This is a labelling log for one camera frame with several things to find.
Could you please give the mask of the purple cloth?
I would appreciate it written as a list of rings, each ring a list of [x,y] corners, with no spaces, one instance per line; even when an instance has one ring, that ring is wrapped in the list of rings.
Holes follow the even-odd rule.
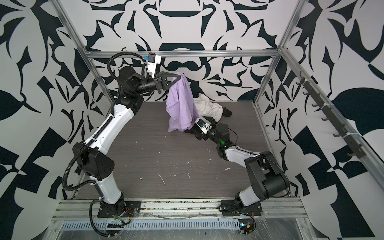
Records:
[[[170,87],[166,101],[166,112],[170,116],[169,133],[190,130],[199,118],[189,81],[183,73],[177,72],[176,75],[181,78]]]

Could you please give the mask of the white cloth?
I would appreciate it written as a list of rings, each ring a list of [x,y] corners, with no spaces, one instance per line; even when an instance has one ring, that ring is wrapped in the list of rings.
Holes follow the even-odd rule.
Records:
[[[200,117],[212,117],[219,122],[223,116],[223,107],[211,102],[204,94],[199,94],[197,98],[194,98],[194,103]]]

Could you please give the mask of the aluminium cage frame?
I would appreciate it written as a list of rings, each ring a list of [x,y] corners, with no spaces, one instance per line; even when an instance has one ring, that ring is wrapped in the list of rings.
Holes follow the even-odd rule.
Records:
[[[52,1],[51,2],[54,10],[59,16],[60,21],[64,24],[66,30],[69,31],[70,37],[73,38],[76,47],[80,51],[80,55],[83,57],[83,59],[86,62],[87,67],[90,69],[91,73],[96,78],[97,83],[102,89],[102,93],[107,96],[108,101],[112,102],[114,100],[114,97],[111,95],[110,90],[108,89],[105,81],[100,76],[99,71],[96,68],[96,65],[93,63],[94,59],[105,59],[111,57],[112,59],[115,58],[139,58],[140,56],[147,56],[148,53],[155,53],[162,57],[162,59],[165,58],[226,58],[226,57],[255,57],[255,58],[271,58],[272,63],[268,67],[268,71],[265,74],[265,76],[262,78],[261,86],[259,88],[258,93],[256,94],[256,97],[253,99],[255,109],[258,115],[258,118],[261,119],[263,114],[260,111],[260,98],[262,93],[265,91],[265,88],[267,86],[267,83],[270,82],[272,74],[276,70],[278,66],[278,62],[280,60],[284,60],[288,67],[292,69],[294,76],[297,77],[300,80],[300,72],[302,72],[302,76],[304,76],[306,79],[313,79],[309,75],[309,72],[305,70],[303,66],[299,64],[299,62],[295,59],[295,57],[292,55],[289,49],[286,48],[287,39],[282,40],[282,44],[278,46],[276,49],[270,49],[270,50],[193,50],[193,49],[187,49],[187,48],[178,48],[174,50],[164,51],[139,51],[139,52],[95,52],[95,51],[88,51],[83,48],[82,42],[80,40],[79,34],[76,32],[76,28],[74,24],[71,22],[70,17],[68,13],[65,10],[65,7],[63,6],[61,1]],[[145,62],[145,65],[143,67],[144,71],[147,72],[147,64],[146,61],[143,58],[143,62]],[[317,81],[313,79],[317,86],[322,90],[321,86],[318,85]],[[358,159],[357,157],[350,157],[357,162],[361,163],[366,170],[370,173],[372,176],[372,179],[375,180],[380,188],[384,187],[384,163],[380,159],[380,156],[374,151],[374,149],[369,145],[369,143],[362,137],[362,135],[355,129],[351,123],[349,123],[345,116],[341,113],[341,116],[344,117],[344,119],[347,122],[347,126],[352,128],[353,131],[357,133],[357,139],[362,143],[363,149],[367,153],[365,157],[362,159]]]

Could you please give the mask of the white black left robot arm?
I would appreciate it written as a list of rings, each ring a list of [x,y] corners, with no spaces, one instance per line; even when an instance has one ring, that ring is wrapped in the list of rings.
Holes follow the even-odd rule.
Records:
[[[140,110],[144,94],[169,90],[181,78],[166,72],[139,74],[130,66],[119,71],[118,96],[111,105],[108,117],[93,135],[73,148],[76,163],[90,178],[85,183],[96,187],[105,204],[115,206],[124,198],[113,176],[115,163],[107,156],[115,138]]]

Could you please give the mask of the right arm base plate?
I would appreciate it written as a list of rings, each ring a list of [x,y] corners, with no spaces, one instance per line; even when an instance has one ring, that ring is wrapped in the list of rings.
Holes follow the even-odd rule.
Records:
[[[219,205],[218,210],[225,217],[233,217],[240,215],[261,216],[263,211],[260,202],[252,204],[250,206],[244,206],[238,199],[221,200],[221,204]]]

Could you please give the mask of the black cloth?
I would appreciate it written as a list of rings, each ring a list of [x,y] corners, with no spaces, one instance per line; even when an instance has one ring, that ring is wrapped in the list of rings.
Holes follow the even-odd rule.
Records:
[[[223,113],[222,113],[223,117],[231,117],[232,114],[233,113],[229,109],[225,107],[223,108]],[[185,130],[184,133],[193,134],[190,130]]]

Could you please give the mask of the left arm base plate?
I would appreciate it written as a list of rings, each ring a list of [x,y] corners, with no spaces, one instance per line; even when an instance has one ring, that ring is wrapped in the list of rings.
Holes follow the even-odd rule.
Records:
[[[114,205],[110,205],[101,201],[98,218],[112,218],[118,217],[133,217],[135,214],[140,213],[141,201],[118,201]]]

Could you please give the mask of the small electronics board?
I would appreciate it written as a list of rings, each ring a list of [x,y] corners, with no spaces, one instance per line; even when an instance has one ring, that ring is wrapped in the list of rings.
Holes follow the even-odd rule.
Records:
[[[251,234],[256,228],[256,223],[254,220],[250,219],[240,219],[239,220],[239,233],[242,235]]]

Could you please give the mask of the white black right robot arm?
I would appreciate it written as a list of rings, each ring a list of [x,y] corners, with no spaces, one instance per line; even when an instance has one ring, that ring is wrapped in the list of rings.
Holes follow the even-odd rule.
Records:
[[[166,111],[170,115],[169,131],[179,130],[194,135],[198,140],[216,144],[220,158],[236,163],[247,170],[250,186],[235,197],[237,208],[244,208],[290,192],[290,182],[274,155],[265,151],[252,152],[240,148],[231,140],[231,130],[213,117],[200,116],[193,101],[192,90],[182,73],[157,74],[163,90],[168,91]]]

